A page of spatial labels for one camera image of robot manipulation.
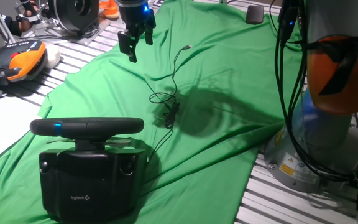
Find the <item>green cloth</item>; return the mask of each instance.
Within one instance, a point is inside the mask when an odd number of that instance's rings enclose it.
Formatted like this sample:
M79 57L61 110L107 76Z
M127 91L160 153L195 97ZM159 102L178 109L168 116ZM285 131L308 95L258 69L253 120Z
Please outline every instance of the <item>green cloth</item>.
M151 150L167 133L167 109L149 102L172 92L173 59L180 112L172 137L148 166L139 206L113 223L233 223L259 145L282 126L274 77L275 32L270 18L253 26L222 4L166 1L156 15L154 44L141 38L138 62L119 47L69 74L45 99L39 115L136 117L145 121L132 146ZM285 96L300 64L298 47L285 53ZM72 143L27 133L0 157L0 224L54 223L42 207L39 154Z

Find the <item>orange part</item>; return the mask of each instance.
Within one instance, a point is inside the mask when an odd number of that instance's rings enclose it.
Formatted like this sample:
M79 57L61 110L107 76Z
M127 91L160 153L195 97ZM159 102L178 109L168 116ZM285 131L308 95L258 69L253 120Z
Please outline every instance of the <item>orange part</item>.
M16 78L23 77L27 75L41 59L42 55L45 52L45 44L41 43L41 46L38 50L23 52L19 55L16 55L11 60L9 64L9 69L21 68L19 74L9 77L8 80L15 80Z
M347 37L327 37L320 41L342 40ZM308 88L315 107L331 114L349 115L358 112L358 58L349 81L342 92L319 96L339 63L334 63L322 50L311 50L308 54Z
M100 9L103 9L103 14L105 16L113 16L118 13L117 4L113 0L101 2L99 7Z

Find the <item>logitech logo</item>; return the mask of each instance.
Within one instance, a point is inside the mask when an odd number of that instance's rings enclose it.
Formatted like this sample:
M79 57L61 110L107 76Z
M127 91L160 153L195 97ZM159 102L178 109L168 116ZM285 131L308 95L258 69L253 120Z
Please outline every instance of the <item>logitech logo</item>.
M87 195L84 196L71 196L71 199L72 200L91 200L91 198Z

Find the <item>round knob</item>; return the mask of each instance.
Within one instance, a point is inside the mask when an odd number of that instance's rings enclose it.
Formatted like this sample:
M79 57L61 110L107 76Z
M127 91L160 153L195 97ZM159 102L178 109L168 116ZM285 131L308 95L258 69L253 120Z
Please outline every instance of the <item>round knob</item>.
M134 172L134 165L131 161L122 161L120 170L124 175L131 175Z
M41 173L46 173L49 170L49 164L46 161L40 163L40 171Z

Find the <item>blue led light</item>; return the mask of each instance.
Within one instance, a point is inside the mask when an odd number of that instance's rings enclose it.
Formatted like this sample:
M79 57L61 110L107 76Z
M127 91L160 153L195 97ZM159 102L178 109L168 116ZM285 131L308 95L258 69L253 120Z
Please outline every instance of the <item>blue led light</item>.
M62 135L62 124L61 123L56 123L55 124L55 133L56 133L57 136Z

